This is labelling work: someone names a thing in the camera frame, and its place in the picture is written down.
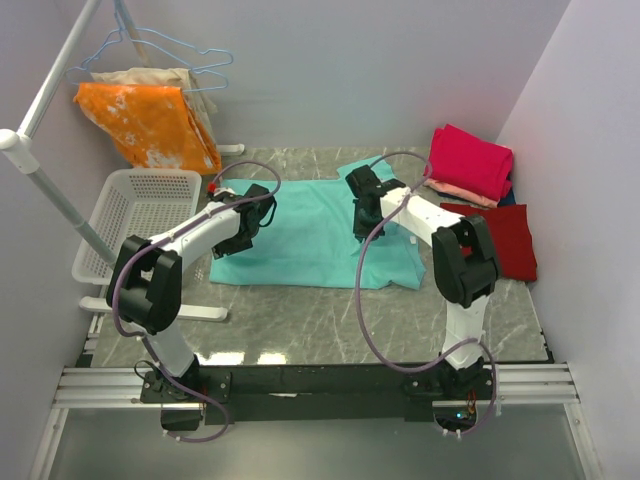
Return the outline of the teal t shirt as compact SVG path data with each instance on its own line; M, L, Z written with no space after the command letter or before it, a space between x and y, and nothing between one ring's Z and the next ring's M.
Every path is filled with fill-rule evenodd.
M272 223L259 230L250 249L214 260L209 280L234 286L352 289L361 243L353 234L354 196L346 175L373 161L367 158L338 168L336 180L282 182ZM360 285L377 290L396 284L417 290L425 272L410 232L389 223L367 250Z

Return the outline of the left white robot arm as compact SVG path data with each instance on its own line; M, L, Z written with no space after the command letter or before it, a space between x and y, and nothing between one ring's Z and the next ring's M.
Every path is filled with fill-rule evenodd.
M223 188L178 226L151 238L127 237L120 247L106 302L125 337L139 337L167 373L164 389L176 401L193 399L200 388L197 358L176 322L183 274L205 253L216 258L253 246L275 214L275 193L253 183L239 195Z

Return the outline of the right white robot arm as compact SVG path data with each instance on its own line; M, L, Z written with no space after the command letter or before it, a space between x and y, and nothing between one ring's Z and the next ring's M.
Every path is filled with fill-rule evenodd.
M353 170L346 182L355 197L354 235L363 242L354 296L359 327L368 347L383 365L406 374L448 363L450 367L438 377L440 390L452 399L464 397L474 386L469 368L490 355L482 342L484 316L502 274L488 224L480 215L449 212L416 195L413 188L397 179L383 182L368 165ZM435 360L418 367L402 367L385 358L375 346L362 312L365 256L370 244L382 236L390 222L431 248L435 284L446 303L443 351Z

